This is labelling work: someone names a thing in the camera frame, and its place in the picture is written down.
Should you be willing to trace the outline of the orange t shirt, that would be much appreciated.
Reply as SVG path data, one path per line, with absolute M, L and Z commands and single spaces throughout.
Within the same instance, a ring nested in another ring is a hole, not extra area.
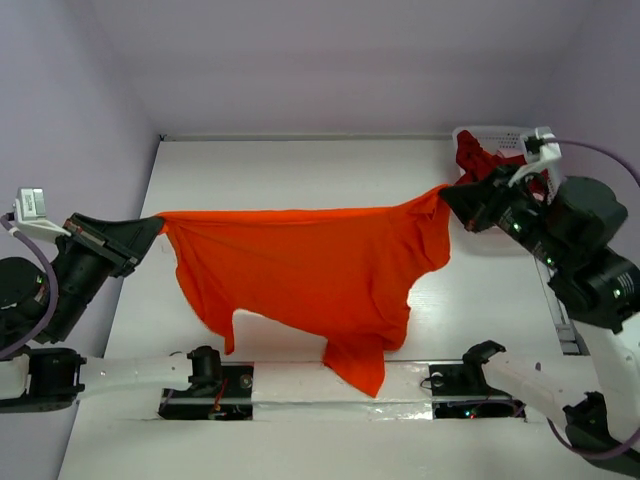
M 410 289 L 451 256 L 437 189 L 396 206 L 168 211 L 162 220 L 180 289 L 226 353 L 234 314 L 246 310 L 322 337 L 323 364 L 372 397 L 386 354 L 406 340 Z

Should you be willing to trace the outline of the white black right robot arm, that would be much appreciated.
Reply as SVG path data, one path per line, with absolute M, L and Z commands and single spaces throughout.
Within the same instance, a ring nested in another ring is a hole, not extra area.
M 463 355 L 462 384 L 509 394 L 541 413 L 572 453 L 638 478 L 639 268 L 608 245 L 627 209 L 588 177 L 568 177 L 551 200 L 538 200 L 511 166 L 439 196 L 466 230 L 497 227 L 551 269 L 548 286 L 586 345 L 599 388 L 573 392 L 495 341 Z

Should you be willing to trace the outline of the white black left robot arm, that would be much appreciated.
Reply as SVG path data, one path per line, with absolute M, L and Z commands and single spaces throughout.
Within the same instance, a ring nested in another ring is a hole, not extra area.
M 75 213 L 63 226 L 40 228 L 6 214 L 1 224 L 40 262 L 1 262 L 3 413 L 58 411 L 84 396 L 146 385 L 194 396 L 221 391 L 220 354 L 207 346 L 159 360 L 119 362 L 59 345 L 108 278 L 127 277 L 140 265 L 163 219 L 113 222 Z

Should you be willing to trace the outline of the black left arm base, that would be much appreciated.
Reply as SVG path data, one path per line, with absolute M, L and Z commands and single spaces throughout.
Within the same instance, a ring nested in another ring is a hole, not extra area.
M 212 393 L 165 389 L 158 414 L 172 421 L 252 420 L 253 376 L 253 364 L 224 364 L 221 384 Z

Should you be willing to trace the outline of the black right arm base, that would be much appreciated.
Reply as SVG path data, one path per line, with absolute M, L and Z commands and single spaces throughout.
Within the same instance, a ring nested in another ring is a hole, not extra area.
M 430 364 L 420 387 L 431 396 L 436 420 L 526 418 L 522 401 L 487 386 L 462 362 Z

